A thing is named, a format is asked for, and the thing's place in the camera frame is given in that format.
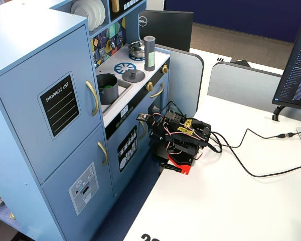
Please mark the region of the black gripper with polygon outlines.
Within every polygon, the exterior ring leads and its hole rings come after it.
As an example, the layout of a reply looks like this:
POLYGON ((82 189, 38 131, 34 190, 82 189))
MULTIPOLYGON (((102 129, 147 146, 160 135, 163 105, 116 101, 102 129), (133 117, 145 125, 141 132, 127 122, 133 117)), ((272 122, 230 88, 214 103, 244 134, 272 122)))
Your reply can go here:
POLYGON ((155 158, 168 158, 167 145, 168 142, 161 141, 161 137, 166 135, 170 136, 171 132, 169 131, 170 120, 168 118, 153 117, 154 123, 152 124, 152 132, 149 133, 149 147, 154 146, 153 156, 155 158))

